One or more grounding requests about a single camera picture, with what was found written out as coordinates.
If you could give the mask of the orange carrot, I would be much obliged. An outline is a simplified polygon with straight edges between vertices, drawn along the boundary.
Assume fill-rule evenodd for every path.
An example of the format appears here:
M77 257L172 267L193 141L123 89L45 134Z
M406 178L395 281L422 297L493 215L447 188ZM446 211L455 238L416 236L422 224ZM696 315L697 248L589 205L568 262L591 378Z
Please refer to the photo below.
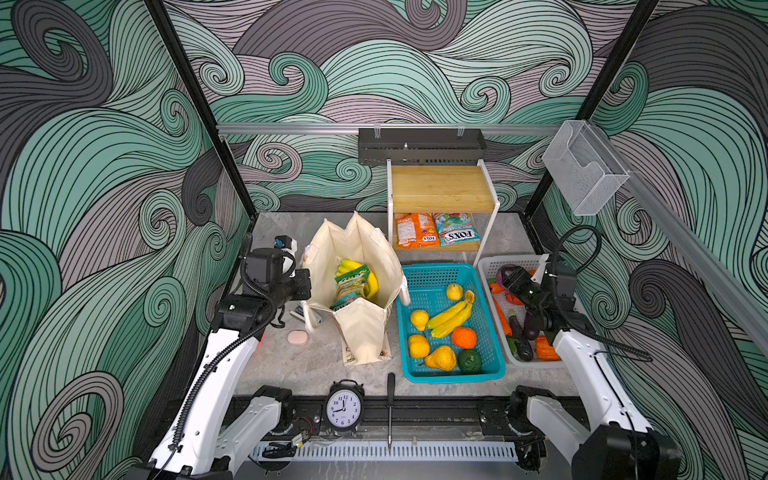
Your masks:
M489 287L490 287L490 291L491 291L491 295L492 295L492 300L494 302L495 309L496 309L497 315L498 315L498 317L500 319L500 322L501 322L504 334L507 337L512 337L513 333L511 331L510 325L508 323L508 317L506 316L506 314L504 313L503 309L501 308L501 305L498 302L498 296L501 295L501 294L504 294L505 290L498 283L491 283L489 285Z

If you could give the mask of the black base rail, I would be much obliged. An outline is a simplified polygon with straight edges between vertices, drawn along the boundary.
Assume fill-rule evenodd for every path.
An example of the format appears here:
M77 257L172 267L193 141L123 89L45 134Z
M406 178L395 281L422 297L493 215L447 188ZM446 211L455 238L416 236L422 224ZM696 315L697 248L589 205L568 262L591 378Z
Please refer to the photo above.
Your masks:
M283 405L287 408L281 428L298 426L317 437L331 431L324 418L327 398L322 395L292 395ZM402 396L392 401L385 396L363 398L359 432L383 427L467 427L486 436L517 439L528 435L523 420L522 395L509 396Z

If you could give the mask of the yellow green candy bag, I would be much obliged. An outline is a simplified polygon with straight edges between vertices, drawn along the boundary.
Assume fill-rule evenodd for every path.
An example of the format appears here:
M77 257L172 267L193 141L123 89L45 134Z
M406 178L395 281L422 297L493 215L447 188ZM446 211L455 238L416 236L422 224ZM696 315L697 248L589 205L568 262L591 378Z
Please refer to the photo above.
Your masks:
M350 294L363 294L368 283L370 270L366 265L362 265L347 273L341 274L335 278L337 285L337 296L339 298Z

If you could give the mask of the pink round sponge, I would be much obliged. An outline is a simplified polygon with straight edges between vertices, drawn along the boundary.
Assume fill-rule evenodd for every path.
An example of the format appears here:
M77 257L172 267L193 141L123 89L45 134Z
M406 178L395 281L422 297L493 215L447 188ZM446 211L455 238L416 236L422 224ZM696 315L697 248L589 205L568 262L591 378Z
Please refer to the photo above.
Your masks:
M286 340L290 345L304 346L309 341L309 334L303 330L293 330L287 334Z

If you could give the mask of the teal plastic fruit basket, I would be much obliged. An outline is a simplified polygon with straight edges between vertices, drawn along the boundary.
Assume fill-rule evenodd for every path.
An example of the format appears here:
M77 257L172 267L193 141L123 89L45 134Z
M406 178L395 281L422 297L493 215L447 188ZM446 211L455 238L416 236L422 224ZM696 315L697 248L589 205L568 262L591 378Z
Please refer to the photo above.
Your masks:
M413 383L501 379L506 366L483 281L469 264L403 267L410 304L396 302L403 371Z

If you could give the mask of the orange tangerine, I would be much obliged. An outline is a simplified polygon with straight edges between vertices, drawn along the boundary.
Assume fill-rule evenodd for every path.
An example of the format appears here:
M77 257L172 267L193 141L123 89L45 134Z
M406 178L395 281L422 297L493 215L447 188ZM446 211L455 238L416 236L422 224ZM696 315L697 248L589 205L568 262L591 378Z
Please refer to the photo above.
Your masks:
M474 349L478 342L476 332L468 327L457 327L451 334L452 343L464 350Z

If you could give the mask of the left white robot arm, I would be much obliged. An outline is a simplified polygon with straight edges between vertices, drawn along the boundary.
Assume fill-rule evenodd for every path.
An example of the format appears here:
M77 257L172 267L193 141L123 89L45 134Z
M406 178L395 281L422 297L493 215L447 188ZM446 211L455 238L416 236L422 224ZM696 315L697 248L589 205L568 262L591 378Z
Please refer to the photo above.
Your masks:
M297 242L288 236L243 256L242 292L218 303L201 364L174 421L149 461L131 467L127 478L232 479L278 426L284 402L276 394L255 396L229 426L223 422L264 331L280 326L287 302L311 295L310 273L298 268L297 256Z

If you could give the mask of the cream canvas grocery bag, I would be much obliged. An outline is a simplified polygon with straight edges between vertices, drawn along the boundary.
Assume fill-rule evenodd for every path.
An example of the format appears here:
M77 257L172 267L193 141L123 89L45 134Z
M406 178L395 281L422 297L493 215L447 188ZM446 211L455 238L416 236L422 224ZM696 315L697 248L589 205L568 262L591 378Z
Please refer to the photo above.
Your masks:
M382 230L359 213L344 227L325 220L301 266L311 280L311 296L300 302L305 329L335 325L347 365L391 359L387 323L395 301L408 304L410 296L403 267Z

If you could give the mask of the purple eggplant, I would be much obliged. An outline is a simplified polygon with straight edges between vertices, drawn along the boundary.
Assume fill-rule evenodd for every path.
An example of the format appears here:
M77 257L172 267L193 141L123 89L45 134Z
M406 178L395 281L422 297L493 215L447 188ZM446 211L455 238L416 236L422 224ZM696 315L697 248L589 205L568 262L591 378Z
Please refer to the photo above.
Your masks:
M523 323L523 335L528 341L535 341L541 332L541 319L532 311L527 311Z

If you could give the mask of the large yellow banana bunch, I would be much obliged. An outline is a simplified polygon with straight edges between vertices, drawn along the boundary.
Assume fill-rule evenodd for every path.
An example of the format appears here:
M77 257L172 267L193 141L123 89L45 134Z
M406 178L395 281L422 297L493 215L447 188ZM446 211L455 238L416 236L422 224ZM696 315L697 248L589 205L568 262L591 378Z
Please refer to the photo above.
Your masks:
M347 273L353 269L356 269L362 265L366 265L366 264L363 264L354 260L350 260L350 259L344 259L341 261L339 267L337 268L336 277L341 274ZM375 273L370 268L369 270L370 270L370 275L368 277L368 283L366 285L363 295L365 296L366 299L373 301L379 292L379 282Z

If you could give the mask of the red green candy bag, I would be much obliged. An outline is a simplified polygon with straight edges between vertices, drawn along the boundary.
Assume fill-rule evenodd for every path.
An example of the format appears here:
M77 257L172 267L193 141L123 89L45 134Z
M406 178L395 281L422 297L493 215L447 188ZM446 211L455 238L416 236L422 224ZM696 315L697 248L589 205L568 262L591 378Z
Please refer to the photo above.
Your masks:
M359 298L365 298L365 296L362 294L362 292L361 291L352 291L352 292L350 292L350 293L340 297L339 299L337 299L330 306L330 309L332 311L338 311L338 310L344 308L345 306L347 306L348 304L350 304L350 303L354 302L355 300L359 299Z

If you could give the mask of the clear plastic wall holder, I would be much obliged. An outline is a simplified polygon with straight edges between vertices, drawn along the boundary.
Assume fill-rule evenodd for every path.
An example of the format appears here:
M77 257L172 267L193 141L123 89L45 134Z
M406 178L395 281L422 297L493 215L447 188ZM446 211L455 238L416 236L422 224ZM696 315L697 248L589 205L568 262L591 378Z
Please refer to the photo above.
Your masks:
M608 136L585 120L565 121L542 160L574 216L596 216L629 179Z

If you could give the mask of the white grey stapler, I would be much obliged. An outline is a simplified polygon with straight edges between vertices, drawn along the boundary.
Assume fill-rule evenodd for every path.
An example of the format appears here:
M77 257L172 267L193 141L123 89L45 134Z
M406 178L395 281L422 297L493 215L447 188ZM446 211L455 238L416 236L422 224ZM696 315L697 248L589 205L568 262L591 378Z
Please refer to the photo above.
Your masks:
M302 305L297 305L295 308L291 310L290 314L294 318L296 318L298 321L301 321L301 322L306 321L306 315Z

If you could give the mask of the purple onion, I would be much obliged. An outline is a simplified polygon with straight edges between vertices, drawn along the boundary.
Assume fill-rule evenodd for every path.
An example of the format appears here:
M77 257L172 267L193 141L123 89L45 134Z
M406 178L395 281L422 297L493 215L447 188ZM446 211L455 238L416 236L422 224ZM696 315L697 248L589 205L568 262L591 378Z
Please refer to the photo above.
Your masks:
M513 291L516 289L520 278L524 278L526 274L527 271L519 265L505 264L496 273L496 283L505 290Z

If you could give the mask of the yellow lemon middle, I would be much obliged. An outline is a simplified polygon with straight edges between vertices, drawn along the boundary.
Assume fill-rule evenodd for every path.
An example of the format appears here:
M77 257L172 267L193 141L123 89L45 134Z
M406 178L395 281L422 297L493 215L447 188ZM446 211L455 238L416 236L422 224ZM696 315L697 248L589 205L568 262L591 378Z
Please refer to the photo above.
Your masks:
M411 325L419 332L424 332L430 320L429 314L425 310L414 310L410 314Z

